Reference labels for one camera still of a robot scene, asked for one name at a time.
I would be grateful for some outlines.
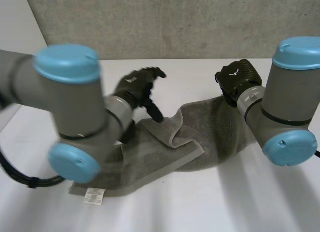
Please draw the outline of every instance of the gray towel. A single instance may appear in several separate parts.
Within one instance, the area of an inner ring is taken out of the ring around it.
[[[141,120],[135,137],[114,148],[96,179],[73,183],[69,192],[84,196],[87,188],[99,188],[105,197],[124,196],[174,171],[219,165],[254,141],[238,109],[222,96],[188,103],[161,124]]]

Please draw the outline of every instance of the white tag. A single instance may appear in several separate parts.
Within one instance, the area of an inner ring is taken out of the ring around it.
[[[85,193],[84,203],[95,206],[102,205],[105,191],[105,189],[101,188],[88,188]]]

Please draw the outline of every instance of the white table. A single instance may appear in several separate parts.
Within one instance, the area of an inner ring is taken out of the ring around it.
[[[141,67],[160,67],[153,100],[166,117],[189,102],[221,95],[214,75],[233,59],[102,61],[105,93]],[[250,60],[266,85],[271,60]],[[139,109],[135,118],[147,118]],[[311,131],[320,141],[320,110]],[[47,162],[58,139],[50,114],[22,107],[0,134],[8,159],[29,176],[55,173]],[[320,231],[320,159],[277,167],[257,144],[224,164],[197,172],[175,172],[102,206],[68,194],[71,181],[29,189],[0,171],[1,232],[316,232]]]

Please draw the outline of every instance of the light blue joint cap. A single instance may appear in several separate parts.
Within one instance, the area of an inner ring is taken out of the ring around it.
[[[89,154],[66,143],[57,143],[52,147],[49,163],[61,177],[80,184],[89,183],[101,170]]]
[[[293,71],[320,68],[320,37],[293,37],[283,40],[273,56],[274,65]]]
[[[297,129],[269,139],[262,151],[277,166],[296,166],[310,159],[318,143],[313,133]]]
[[[33,65],[40,75],[64,84],[83,85],[100,79],[96,51],[79,44],[57,44],[40,50]]]

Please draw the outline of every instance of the cable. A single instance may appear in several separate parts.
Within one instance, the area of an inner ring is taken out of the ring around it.
[[[48,179],[40,179],[37,177],[28,177],[24,175],[23,173],[16,170],[6,159],[6,157],[3,155],[2,150],[0,148],[0,164],[3,168],[3,170],[6,172],[6,174],[11,177],[16,182],[26,185],[31,189],[35,189],[37,187],[52,187],[56,186],[66,179],[62,178],[61,176],[56,176],[53,178]]]

